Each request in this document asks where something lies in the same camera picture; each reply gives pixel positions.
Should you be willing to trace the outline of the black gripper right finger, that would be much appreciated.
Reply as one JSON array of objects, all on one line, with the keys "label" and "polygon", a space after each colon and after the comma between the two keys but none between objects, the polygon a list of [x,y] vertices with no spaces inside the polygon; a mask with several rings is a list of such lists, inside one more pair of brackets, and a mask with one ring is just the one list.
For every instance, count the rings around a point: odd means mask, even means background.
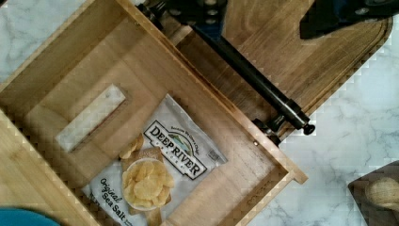
[{"label": "black gripper right finger", "polygon": [[380,21],[399,12],[399,0],[314,0],[299,23],[302,40],[317,39],[366,21]]}]

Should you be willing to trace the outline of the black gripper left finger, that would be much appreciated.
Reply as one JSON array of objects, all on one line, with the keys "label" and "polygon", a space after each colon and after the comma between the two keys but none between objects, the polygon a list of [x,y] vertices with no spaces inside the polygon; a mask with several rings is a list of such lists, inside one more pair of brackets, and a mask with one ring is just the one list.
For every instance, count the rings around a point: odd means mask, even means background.
[{"label": "black gripper left finger", "polygon": [[140,0],[137,8],[159,29],[168,13],[178,23],[199,30],[221,31],[229,0]]}]

